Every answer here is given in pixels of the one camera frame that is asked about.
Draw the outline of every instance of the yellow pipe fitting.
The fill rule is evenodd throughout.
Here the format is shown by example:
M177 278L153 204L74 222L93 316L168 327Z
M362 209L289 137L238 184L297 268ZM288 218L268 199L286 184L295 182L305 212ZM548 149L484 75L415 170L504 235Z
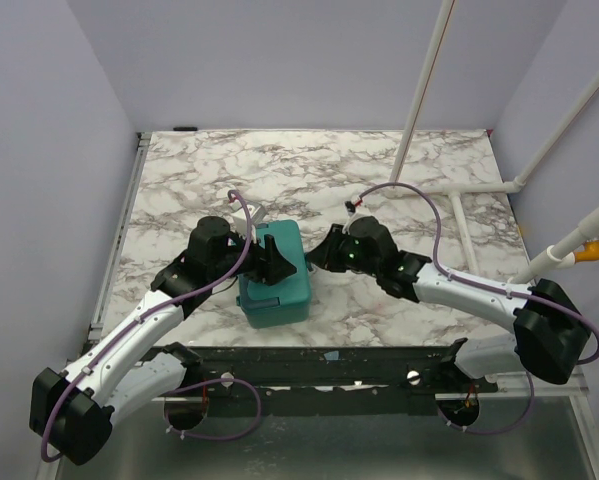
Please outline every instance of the yellow pipe fitting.
M575 252L575 263L595 262L599 260L599 240L583 244L582 252Z

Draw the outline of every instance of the teal box lid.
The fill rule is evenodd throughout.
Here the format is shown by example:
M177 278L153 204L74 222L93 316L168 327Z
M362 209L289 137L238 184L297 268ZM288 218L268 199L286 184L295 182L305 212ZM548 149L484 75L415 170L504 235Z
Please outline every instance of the teal box lid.
M296 267L297 273L272 286L251 282L240 275L237 304L255 328L307 319L312 291L299 225L294 220L279 220L258 225L256 232L263 246L264 236L272 235L279 252Z

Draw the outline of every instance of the marble surface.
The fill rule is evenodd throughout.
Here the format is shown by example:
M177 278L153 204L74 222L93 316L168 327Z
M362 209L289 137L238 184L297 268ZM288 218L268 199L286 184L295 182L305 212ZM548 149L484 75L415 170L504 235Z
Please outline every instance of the marble surface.
M229 213L229 189L264 203L268 220L296 220L307 251L321 241L330 224L345 223L345 200L388 179L400 137L401 132L342 131L153 134L104 335L132 311L155 273L185 248L199 218ZM501 178L484 131L420 131L401 180L430 185ZM435 224L427 204L415 197L389 196L369 195L366 212L391 230L400 248L430 255ZM450 201L433 198L443 220L441 261L466 270ZM462 200L482 274L498 280L514 275L527 264L527 257L505 195L465 195ZM235 304L235 286L211 297L160 344L446 345L467 335L502 332L463 312L391 298L363 275L311 275L313 301L305 322L252 329Z

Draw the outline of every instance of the white wall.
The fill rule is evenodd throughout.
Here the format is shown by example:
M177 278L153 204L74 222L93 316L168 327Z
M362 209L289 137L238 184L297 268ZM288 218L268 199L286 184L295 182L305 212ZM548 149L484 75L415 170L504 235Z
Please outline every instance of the white wall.
M142 130L395 128L440 0L69 0ZM491 128L565 0L460 0L424 128Z
M34 478L32 380L84 341L136 148L64 0L0 0L0 479Z
M521 171L598 69L599 0L570 0L495 127L504 178ZM599 205L599 95L512 204L531 255ZM599 326L599 262L548 276ZM586 376L599 426L599 361Z

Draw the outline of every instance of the purple cable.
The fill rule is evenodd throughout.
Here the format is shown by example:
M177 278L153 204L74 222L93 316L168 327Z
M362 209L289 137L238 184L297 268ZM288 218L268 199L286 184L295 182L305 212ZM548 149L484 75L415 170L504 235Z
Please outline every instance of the purple cable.
M259 422L261 421L261 397L259 396L259 392L257 392L257 389L252 384L246 382L245 380L241 380L239 378L230 378L230 379L213 378L212 380L206 380L203 382L195 383L194 385L190 385L187 387L177 388L176 390L172 390L171 392L168 392L166 395L174 395L177 393L184 393L184 392L188 392L190 390L194 390L196 388L205 387L207 385L215 385L217 383L229 383L229 382L238 383L240 385L243 385L248 390L250 390L252 392L252 394L255 396L255 400L257 402L257 413L255 415L254 420L248 426L248 428L246 428L245 430L242 430L239 433L235 433L232 435L224 435L221 437L214 437L212 435L204 435L202 433L191 433L191 432L188 432L185 430L177 430L172 425L170 425L170 419L168 418L168 412L165 412L165 419L166 419L166 422L168 423L168 431L173 431L175 433L178 433L179 435L183 435L184 437L197 438L200 440L212 440L215 442L229 442L231 440L237 440L239 438L245 437L246 435L248 435L249 433L254 431L255 428L257 428L257 426L259 425Z
M408 190L412 190L413 192L418 194L421 198L423 198L426 201L426 203L428 205L430 205L430 208L432 209L432 212L435 215L435 220L437 222L437 231L435 234L435 241L434 241L434 244L432 247L432 262L434 263L434 265L437 268L437 270L439 271L439 273L444 275L449 280L456 280L457 282L463 283L464 285L469 285L471 287L479 288L481 290L485 290L485 291L491 292L491 293L496 293L499 295L508 295L508 292L503 288L493 287L491 285L486 285L484 283L477 282L475 280L470 280L470 279L464 278L460 275L451 273L451 272L447 271L445 268L443 268L441 263L439 263L439 242L441 241L441 217L439 216L439 210L437 210L437 207L435 206L432 199L427 194L425 194L420 189L418 189L417 187L408 185L407 183L401 183L401 182L381 183L379 185L370 187L368 190L366 190L361 195L359 195L359 198L363 199L363 197L365 197L369 193L372 193L375 190L379 190L380 188L385 188L385 187L407 188ZM573 310L570 310L569 308L566 308L563 305L559 305L558 303L552 302L550 300L546 300L545 298L536 297L536 296L530 295L528 293L510 292L510 296L515 297L515 298L522 298L524 300L529 300L529 301L535 302L535 303L541 303L542 305L553 308L553 309L555 309L561 313L564 313L566 315L569 315L570 317L574 318L575 320L578 320L579 322L581 322L595 336L595 339L597 340L597 350L595 351L595 353L590 355L588 358L579 360L577 362L577 365L585 365L587 363L592 363L599 358L599 329L595 326L594 323L592 323L590 320L585 318L583 315L581 315L580 313L577 313Z
M453 430L457 430L458 432L462 432L462 433L468 433L470 435L488 436L488 435L499 435L501 433L510 432L511 430L514 430L515 428L517 428L519 425L521 425L526 420L526 418L530 415L530 412L532 411L534 404L535 404L535 384L533 383L532 375L530 375L529 372L526 372L526 376L528 377L528 386L530 387L530 398L528 399L528 405L526 405L526 409L523 411L521 416L517 420L512 422L510 425L507 425L505 427L502 427L502 428L499 428L496 430L471 430L469 428L464 429L463 427L460 427L459 425L452 423L450 420L448 420L448 417L446 417L441 410L437 410L439 413L439 416L441 418L443 418L446 421L446 423L448 424L448 426L450 428L452 428Z
M93 369L99 363L99 361L115 345L117 345L117 343L119 343L119 341L121 341L121 339L123 337L125 337L128 334L128 332L130 332L130 330L132 330L135 326L139 325L139 323L141 321L145 320L150 315L155 314L156 312L160 311L161 309L163 309L169 305L177 304L183 300L187 300L187 299L195 297L201 293L207 292L208 290L212 290L214 287L219 285L221 282L224 282L226 279L230 278L237 271L237 269L241 266L241 264L245 260L246 255L248 254L248 249L250 248L250 243L252 241L252 235L251 235L252 219L250 218L250 212L248 211L248 205L247 205L246 201L244 200L244 198L241 196L241 194L237 190L229 190L228 198L230 199L231 202L233 202L236 199L241 204L241 207L243 208L244 214L246 216L246 231L248 232L248 234L246 235L246 244L244 245L243 251L241 252L241 255L239 256L239 258L237 259L237 262L233 265L233 267L230 270L228 270L221 278L215 280L214 282L212 282L204 287L201 287L201 288L194 290L190 293L186 293L184 295L180 295L178 297L171 298L170 300L168 300L166 302L160 303L159 305L146 310L143 314L141 314L139 316L139 318L137 320L133 320L123 330L121 330L118 334L116 334L114 336L114 338L101 350L101 352L99 352L97 355L95 355L93 357L93 359L88 363L87 368ZM43 435L41 436L41 459L46 463L54 462L56 460L59 460L62 457L61 453L55 455L54 457L50 457L48 455L48 444L50 443L50 431L52 430L52 425L54 425L55 420L57 419L57 415L59 414L59 410L61 410L61 407L63 406L64 402L66 401L66 399L68 398L70 393L79 384L79 382L81 382L85 377L86 377L86 374L84 372L80 372L79 374L77 374L77 376L74 378L74 380L72 382L70 382L70 384L66 387L66 389L63 391L63 393L59 396L59 398L57 399L57 402L55 403L55 405L52 407L52 410L50 411L50 415L48 416L48 421L46 422L46 426L43 430Z
M365 197L369 193L379 190L380 188L386 188L386 187L403 187L403 188L407 188L408 190L412 190L417 195L419 195L421 198L423 198L426 201L426 203L430 206L430 208L432 209L432 213L434 214L435 220L437 223L437 228L436 228L436 233L435 233L435 241L434 241L434 244L432 247L432 262L434 263L435 268L439 271L439 273L444 275L449 280L456 280L459 283L463 283L465 285L469 285L469 286L475 287L475 288L480 288L480 289L488 291L488 292L497 293L500 295L508 295L508 292L503 288L497 288L497 287L493 287L491 285L486 285L481 282L477 282L475 280L470 280L468 278L464 278L459 275L455 275L455 274L447 271L445 268L443 268L441 263L439 263L439 243L441 241L441 216L439 215L439 210L437 209L437 206L434 204L434 202L432 201L430 196L425 194L422 190L418 189L417 187L415 187L413 185L408 185L407 183L386 182L386 183L381 183L379 185L374 185L374 186L370 187L369 189L367 189L366 191L364 191L363 193L361 193L359 195L359 199L363 199L363 197ZM558 310L566 315L569 315L569 316L575 318L576 320L580 321L581 323L583 323L595 336L595 338L597 340L597 350L590 357L584 358L583 360L579 360L577 362L577 364L584 365L586 363L594 362L596 359L599 358L599 330L592 322L590 322L583 315L581 315L577 312L574 312L562 305L559 305L558 303L552 302L550 300L546 300L544 298L533 297L530 294L517 293L517 292L510 292L510 294L511 294L511 296L516 297L516 298L522 298L522 299L533 301L536 303L541 303L542 305L546 305L550 308L554 308L555 310ZM526 372L526 375L528 376L528 383L530 385L530 398L528 399L528 406L526 407L526 410L514 423L508 425L507 427L503 427L498 430L490 430L490 431L474 431L474 430L469 430L469 429L464 430L459 425L455 425L455 424L451 423L452 428L454 428L455 430L460 430L460 431L470 433L473 435L497 435L500 433L509 432L510 430L517 428L519 425L521 425L526 420L526 418L528 418L528 415L532 411L532 407L533 407L534 401L535 401L535 388L534 388L534 384L532 382L532 377L529 372ZM443 413L441 411L439 411L439 413L441 414L441 416L443 418L445 418L445 416L443 415Z

